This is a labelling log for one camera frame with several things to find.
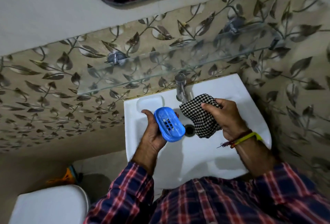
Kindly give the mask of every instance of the toilet lid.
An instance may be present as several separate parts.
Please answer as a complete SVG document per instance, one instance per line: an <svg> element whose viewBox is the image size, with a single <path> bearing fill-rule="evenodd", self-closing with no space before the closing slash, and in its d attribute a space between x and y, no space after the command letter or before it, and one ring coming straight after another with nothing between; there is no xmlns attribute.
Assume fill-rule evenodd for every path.
<svg viewBox="0 0 330 224"><path fill-rule="evenodd" d="M79 186L42 189L18 196L9 224L82 224L88 207Z"/></svg>

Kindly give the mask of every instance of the wash basin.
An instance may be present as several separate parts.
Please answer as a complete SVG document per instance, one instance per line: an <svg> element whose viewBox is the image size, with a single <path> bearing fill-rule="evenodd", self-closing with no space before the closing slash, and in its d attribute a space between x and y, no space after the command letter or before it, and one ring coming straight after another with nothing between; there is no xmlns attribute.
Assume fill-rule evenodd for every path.
<svg viewBox="0 0 330 224"><path fill-rule="evenodd" d="M186 90L189 99L206 93L214 98L235 101L248 127L263 138L268 148L271 147L272 141L268 126L237 74L188 85ZM179 105L181 102L176 99L175 89L160 92L156 95L163 98L163 106L170 107L179 114L179 119L183 125L193 124L180 111ZM147 127L146 116L137 110L136 104L140 98L124 101L128 161L133 157ZM166 143L165 147L159 152L153 176L155 192L162 189L176 188L188 180L203 176L232 179L246 174L248 171L236 150L230 147L219 147L221 143L226 141L222 130L220 130L209 139L193 135L191 137L184 136L180 141L174 143Z"/></svg>

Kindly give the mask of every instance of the black and white checkered towel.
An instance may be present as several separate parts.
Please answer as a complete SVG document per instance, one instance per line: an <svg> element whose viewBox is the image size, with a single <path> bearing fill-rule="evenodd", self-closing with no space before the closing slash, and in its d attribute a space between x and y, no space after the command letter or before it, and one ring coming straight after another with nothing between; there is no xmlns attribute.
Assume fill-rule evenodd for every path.
<svg viewBox="0 0 330 224"><path fill-rule="evenodd" d="M208 103L217 108L221 106L208 94L202 94L180 105L182 113L192 120L195 132L199 138L210 138L216 131L221 130L214 117L201 107L201 103Z"/></svg>

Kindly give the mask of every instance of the floral patterned wall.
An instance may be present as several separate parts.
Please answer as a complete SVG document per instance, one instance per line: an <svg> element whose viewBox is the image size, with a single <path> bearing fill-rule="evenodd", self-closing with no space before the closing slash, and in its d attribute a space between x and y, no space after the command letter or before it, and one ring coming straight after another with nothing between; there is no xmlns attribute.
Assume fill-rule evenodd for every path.
<svg viewBox="0 0 330 224"><path fill-rule="evenodd" d="M266 22L281 40L273 50L251 52L184 70L196 82L239 73L265 118L282 157L330 187L330 12L319 0L212 0L1 57L0 151L64 142L65 138L124 123L123 100L171 89L170 73L77 95L81 72L109 52L131 56L186 42L203 45L233 17ZM89 69L92 77L100 74Z"/></svg>

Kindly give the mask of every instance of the blue soap dish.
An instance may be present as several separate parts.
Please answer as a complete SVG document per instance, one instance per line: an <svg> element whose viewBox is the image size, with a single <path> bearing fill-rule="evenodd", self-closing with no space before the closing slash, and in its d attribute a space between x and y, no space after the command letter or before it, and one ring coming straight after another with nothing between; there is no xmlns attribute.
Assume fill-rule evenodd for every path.
<svg viewBox="0 0 330 224"><path fill-rule="evenodd" d="M185 134L185 128L176 116L174 110L169 107L161 107L156 109L153 115L166 141L173 143L181 140Z"/></svg>

